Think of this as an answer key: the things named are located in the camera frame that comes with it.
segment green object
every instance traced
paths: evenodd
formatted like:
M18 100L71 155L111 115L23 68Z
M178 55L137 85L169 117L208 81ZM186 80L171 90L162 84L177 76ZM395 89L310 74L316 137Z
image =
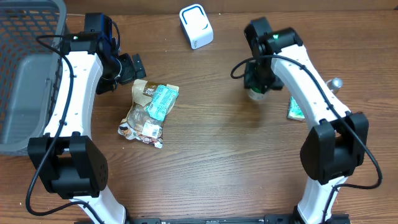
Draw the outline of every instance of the green object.
M293 96L290 97L289 111L287 113L287 118L294 119L297 121L303 121L305 119L303 111L300 109L299 105L297 104Z
M159 85L156 88L152 102L145 110L149 113L151 118L164 121L170 106L173 105L177 97L178 91L167 86Z

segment wooden table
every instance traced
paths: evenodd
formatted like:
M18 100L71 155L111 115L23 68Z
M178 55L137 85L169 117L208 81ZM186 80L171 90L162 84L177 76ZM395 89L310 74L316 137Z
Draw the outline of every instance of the wooden table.
M343 189L334 213L353 223L396 223L398 215L398 12L286 12L211 14L214 41L191 50L177 15L112 16L123 52L139 53L146 80L180 87L164 126L164 148L125 140L117 133L131 106L131 84L97 96L93 140L109 164L108 185L133 217L252 217L290 213L307 176L299 150L305 123L286 119L290 94L273 91L251 101L231 69L251 56L243 29L267 16L274 30L293 27L324 80L341 77L339 99L369 119L368 146L384 174L379 189ZM72 32L84 17L69 17ZM34 173L27 157L0 157L0 223L73 223L87 216L68 208L34 217L24 206ZM369 159L349 178L369 185ZM44 211L66 201L36 185L32 206Z

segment small white box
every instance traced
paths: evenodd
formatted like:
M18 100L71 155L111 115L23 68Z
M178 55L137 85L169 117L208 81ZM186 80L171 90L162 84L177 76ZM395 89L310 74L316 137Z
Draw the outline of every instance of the small white box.
M192 49L197 49L213 41L213 28L211 28L201 5L193 4L183 8L180 11L180 22Z

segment white label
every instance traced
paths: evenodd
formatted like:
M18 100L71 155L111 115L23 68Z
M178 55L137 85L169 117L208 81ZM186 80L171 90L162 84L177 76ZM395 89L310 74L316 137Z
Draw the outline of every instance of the white label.
M145 123L144 128L142 129L142 134L151 138L157 138L159 129L159 125Z

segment teal package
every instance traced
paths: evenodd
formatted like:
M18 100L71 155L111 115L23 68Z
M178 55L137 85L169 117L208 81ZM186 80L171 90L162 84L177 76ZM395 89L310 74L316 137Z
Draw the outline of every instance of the teal package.
M178 97L178 91L167 86L159 85L149 106L145 108L151 118L164 121L171 105Z

